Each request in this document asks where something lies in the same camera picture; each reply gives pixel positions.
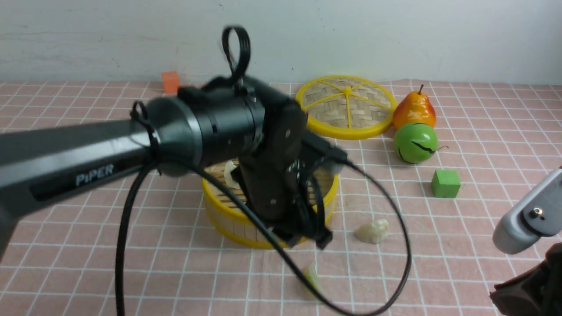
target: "green cube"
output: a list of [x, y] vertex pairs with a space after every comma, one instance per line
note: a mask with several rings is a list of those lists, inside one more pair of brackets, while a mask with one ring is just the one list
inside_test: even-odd
[[455, 198], [460, 189], [459, 174], [455, 170], [436, 170], [431, 189], [435, 197]]

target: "bamboo steamer lid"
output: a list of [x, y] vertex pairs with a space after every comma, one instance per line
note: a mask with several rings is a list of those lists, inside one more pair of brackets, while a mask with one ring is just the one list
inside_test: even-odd
[[392, 125], [396, 99], [380, 84], [354, 76], [326, 76], [305, 84], [296, 100], [308, 127], [337, 139], [367, 139]]

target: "yellow rim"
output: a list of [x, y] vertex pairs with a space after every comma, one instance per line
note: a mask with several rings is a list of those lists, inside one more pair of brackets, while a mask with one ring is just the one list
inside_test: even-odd
[[[332, 204], [331, 209], [327, 212], [326, 222], [329, 222], [330, 219], [332, 218], [332, 215], [334, 214], [334, 208], [335, 207], [336, 207], [336, 205]], [[239, 243], [243, 246], [250, 247], [250, 248], [273, 249], [273, 246], [268, 242], [253, 241], [253, 240], [242, 238], [240, 236], [236, 236], [235, 234], [227, 231], [221, 225], [219, 225], [218, 222], [216, 221], [216, 219], [213, 218], [213, 216], [211, 215], [211, 212], [209, 212], [209, 210], [207, 210], [206, 212], [207, 212], [207, 217], [209, 218], [209, 221], [216, 228], [216, 230], [219, 231], [219, 233], [221, 233], [224, 237], [232, 240], [233, 242]], [[303, 243], [307, 240], [308, 240], [307, 238], [302, 238], [297, 244], [301, 244], [301, 243]], [[287, 248], [286, 243], [280, 242], [279, 244], [281, 245], [281, 247]]]
[[[228, 206], [226, 206], [225, 204], [223, 204], [222, 202], [219, 201], [218, 198], [216, 198], [216, 196], [214, 194], [211, 193], [211, 190], [209, 188], [209, 183], [207, 180], [202, 179], [201, 180], [202, 185], [203, 185], [203, 194], [205, 195], [205, 198], [207, 199], [207, 201], [215, 207], [215, 209], [221, 213], [222, 215], [228, 217], [229, 219], [237, 222], [237, 223], [241, 223], [241, 224], [245, 224], [245, 225], [253, 225], [252, 222], [242, 213], [237, 212], [231, 208], [229, 208]], [[339, 182], [339, 175], [336, 174], [334, 176], [334, 181], [332, 182], [332, 186], [330, 187], [330, 190], [328, 191], [328, 193], [326, 194], [326, 196], [324, 197], [323, 201], [324, 204], [328, 204], [330, 203], [334, 197], [336, 196], [336, 192], [338, 190], [338, 182]]]
[[[388, 99], [390, 100], [390, 104], [391, 107], [389, 109], [390, 113], [388, 114], [388, 116], [382, 120], [381, 122], [373, 125], [373, 126], [369, 126], [369, 127], [363, 127], [363, 128], [351, 128], [351, 115], [350, 115], [350, 107], [349, 107], [349, 96], [346, 95], [344, 93], [344, 89], [337, 87], [335, 85], [332, 85], [330, 83], [327, 82], [323, 82], [323, 80], [326, 79], [336, 79], [336, 78], [344, 78], [344, 79], [351, 79], [351, 80], [357, 80], [360, 81], [360, 84], [355, 85], [354, 87], [351, 88], [351, 91], [355, 90], [356, 88], [364, 85], [364, 84], [370, 84], [373, 85], [377, 88], [379, 88], [384, 95], [386, 95], [388, 97]], [[396, 103], [396, 99], [394, 98], [394, 96], [392, 95], [392, 93], [390, 93], [390, 91], [386, 90], [385, 87], [381, 86], [378, 83], [363, 79], [363, 78], [359, 78], [359, 77], [355, 77], [355, 76], [338, 76], [338, 75], [333, 75], [333, 76], [325, 76], [322, 78], [318, 78], [315, 80], [312, 80], [308, 83], [306, 83], [305, 85], [303, 85], [297, 93], [296, 96], [296, 100], [297, 102], [301, 105], [301, 108], [303, 110], [306, 110], [307, 108], [309, 108], [310, 106], [322, 101], [322, 100], [318, 100], [316, 102], [314, 102], [311, 105], [307, 105], [306, 107], [302, 106], [302, 96], [304, 94], [304, 92], [310, 88], [313, 84], [315, 83], [323, 83], [326, 85], [329, 85], [339, 91], [341, 91], [342, 93], [337, 93], [335, 95], [333, 95], [332, 97], [336, 97], [336, 96], [340, 96], [342, 94], [346, 95], [346, 104], [347, 104], [347, 119], [348, 119], [348, 128], [341, 128], [341, 127], [333, 127], [330, 126], [326, 123], [322, 123], [319, 120], [316, 120], [314, 117], [309, 116], [309, 120], [308, 120], [308, 127], [317, 132], [318, 134], [327, 136], [327, 137], [332, 137], [332, 138], [337, 138], [337, 139], [346, 139], [346, 140], [358, 140], [358, 139], [366, 139], [366, 138], [371, 138], [377, 135], [380, 135], [382, 133], [384, 133], [388, 128], [390, 128], [390, 126], [392, 125], [392, 113], [394, 112], [394, 110], [396, 109], [396, 107], [398, 106]], [[351, 96], [360, 98], [362, 100], [371, 102], [372, 104], [382, 107], [384, 109], [387, 109], [387, 106], [384, 106], [378, 102], [363, 98], [357, 94], [354, 94], [353, 92], [350, 93]]]

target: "metal screw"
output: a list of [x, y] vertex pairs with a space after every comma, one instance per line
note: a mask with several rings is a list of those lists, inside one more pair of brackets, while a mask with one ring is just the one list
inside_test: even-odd
[[542, 215], [542, 208], [540, 207], [535, 207], [534, 209], [531, 210], [531, 217], [536, 218]]

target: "white food piece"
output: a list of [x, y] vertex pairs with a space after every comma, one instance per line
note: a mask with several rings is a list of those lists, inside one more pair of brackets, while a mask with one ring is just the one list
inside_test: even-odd
[[240, 189], [240, 184], [234, 181], [231, 175], [231, 172], [234, 169], [236, 169], [236, 166], [234, 165], [232, 160], [227, 161], [226, 165], [224, 166], [224, 182], [226, 182], [227, 187], [230, 187], [232, 189]]
[[380, 243], [388, 237], [390, 226], [385, 219], [360, 226], [355, 230], [355, 237], [362, 242]]
[[[304, 274], [305, 278], [310, 282], [310, 284], [314, 289], [316, 289], [320, 294], [324, 295], [324, 291], [320, 284], [320, 278], [318, 278], [318, 274], [316, 273], [316, 267], [314, 263], [309, 265], [306, 269], [304, 269], [302, 271], [302, 274]], [[302, 282], [301, 284], [305, 292], [308, 295], [310, 295], [310, 297], [316, 298], [316, 296], [312, 294], [312, 292], [309, 290], [309, 288], [306, 287], [306, 285], [304, 285]]]

